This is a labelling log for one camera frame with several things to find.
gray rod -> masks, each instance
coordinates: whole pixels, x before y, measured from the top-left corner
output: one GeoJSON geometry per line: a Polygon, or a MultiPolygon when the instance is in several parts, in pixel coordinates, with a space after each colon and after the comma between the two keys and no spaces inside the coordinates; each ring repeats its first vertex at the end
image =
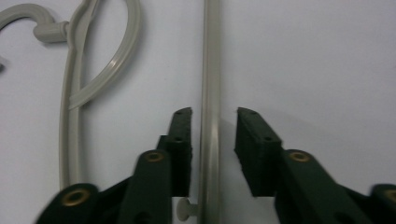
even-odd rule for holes
{"type": "Polygon", "coordinates": [[[220,31],[219,0],[205,0],[204,72],[202,93],[200,188],[198,223],[220,223],[219,119],[220,31]]]}

black mechanical part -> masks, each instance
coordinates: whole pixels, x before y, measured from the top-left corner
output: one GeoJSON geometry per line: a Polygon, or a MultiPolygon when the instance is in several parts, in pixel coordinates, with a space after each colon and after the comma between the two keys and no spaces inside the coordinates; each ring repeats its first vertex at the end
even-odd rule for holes
{"type": "Polygon", "coordinates": [[[309,153],[283,150],[255,111],[238,109],[235,152],[252,195],[275,195],[282,224],[396,223],[396,186],[376,185],[364,196],[338,185],[309,153]]]}
{"type": "Polygon", "coordinates": [[[174,113],[168,135],[160,138],[157,149],[167,151],[172,162],[172,196],[188,197],[191,182],[191,108],[174,113]]]}
{"type": "Polygon", "coordinates": [[[242,107],[237,113],[235,152],[250,191],[254,197],[274,196],[282,140],[259,113],[242,107]]]}
{"type": "Polygon", "coordinates": [[[37,224],[85,224],[92,222],[98,189],[91,184],[76,184],[62,190],[41,214],[37,224]]]}
{"type": "Polygon", "coordinates": [[[37,224],[163,224],[172,221],[171,161],[163,150],[143,153],[134,176],[102,192],[91,184],[62,190],[37,224]]]}
{"type": "Polygon", "coordinates": [[[372,223],[312,155],[301,150],[284,151],[280,174],[304,222],[372,223]]]}
{"type": "Polygon", "coordinates": [[[166,151],[143,153],[129,180],[118,224],[172,222],[171,162],[166,151]]]}
{"type": "Polygon", "coordinates": [[[156,150],[143,153],[134,176],[98,192],[92,184],[62,190],[38,224],[164,224],[172,222],[172,196],[187,196],[191,178],[190,108],[178,110],[156,150]]]}

gray plastic tube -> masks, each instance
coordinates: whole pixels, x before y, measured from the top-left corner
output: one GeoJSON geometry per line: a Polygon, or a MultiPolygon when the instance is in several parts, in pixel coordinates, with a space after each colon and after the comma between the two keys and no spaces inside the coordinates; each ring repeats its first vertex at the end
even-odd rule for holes
{"type": "Polygon", "coordinates": [[[104,89],[125,65],[136,44],[140,27],[138,0],[127,0],[128,23],[124,38],[105,69],[87,86],[81,88],[82,56],[85,38],[98,0],[85,0],[74,13],[67,34],[69,53],[64,71],[64,90],[60,122],[61,189],[82,181],[80,145],[81,107],[104,89]]]}
{"type": "Polygon", "coordinates": [[[220,18],[219,0],[205,0],[198,223],[220,223],[220,18]]]}
{"type": "Polygon", "coordinates": [[[66,41],[67,21],[55,23],[50,13],[39,5],[21,4],[0,12],[0,30],[9,23],[22,18],[37,22],[35,37],[44,43],[66,41]]]}

white background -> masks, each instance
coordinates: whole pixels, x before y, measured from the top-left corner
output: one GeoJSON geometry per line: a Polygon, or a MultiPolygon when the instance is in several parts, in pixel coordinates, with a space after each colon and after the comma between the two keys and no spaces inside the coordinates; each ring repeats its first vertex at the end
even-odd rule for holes
{"type": "MultiPolygon", "coordinates": [[[[30,0],[69,21],[80,0],[30,0]]],[[[1,0],[0,10],[26,3],[1,0]]],[[[129,66],[84,106],[87,181],[106,189],[155,148],[172,113],[191,106],[196,202],[204,1],[141,0],[143,23],[129,66]]],[[[102,1],[92,23],[85,83],[122,39],[124,1],[102,1]]],[[[271,199],[254,199],[233,153],[236,108],[254,109],[285,148],[314,154],[334,179],[367,194],[396,184],[396,2],[221,1],[223,223],[278,223],[271,199]]],[[[0,32],[0,223],[34,223],[59,190],[58,126],[67,45],[42,44],[35,23],[0,32]]],[[[174,223],[179,223],[174,216],[174,223]]],[[[189,223],[196,223],[191,218],[189,223]]]]}

brass screw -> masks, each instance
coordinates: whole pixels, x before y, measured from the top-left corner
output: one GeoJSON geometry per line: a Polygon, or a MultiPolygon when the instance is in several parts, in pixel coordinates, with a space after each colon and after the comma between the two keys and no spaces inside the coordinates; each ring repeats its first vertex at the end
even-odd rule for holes
{"type": "Polygon", "coordinates": [[[289,154],[289,156],[294,161],[306,162],[311,160],[309,156],[303,152],[292,152],[289,154]]]}
{"type": "Polygon", "coordinates": [[[147,161],[157,162],[163,160],[163,154],[159,152],[150,152],[149,154],[146,154],[145,158],[147,161]]]}
{"type": "Polygon", "coordinates": [[[385,195],[388,199],[396,203],[396,189],[388,189],[385,190],[385,195]]]}
{"type": "Polygon", "coordinates": [[[90,192],[86,189],[75,189],[73,191],[68,192],[62,198],[62,204],[64,206],[75,206],[87,201],[90,197],[90,192]]]}

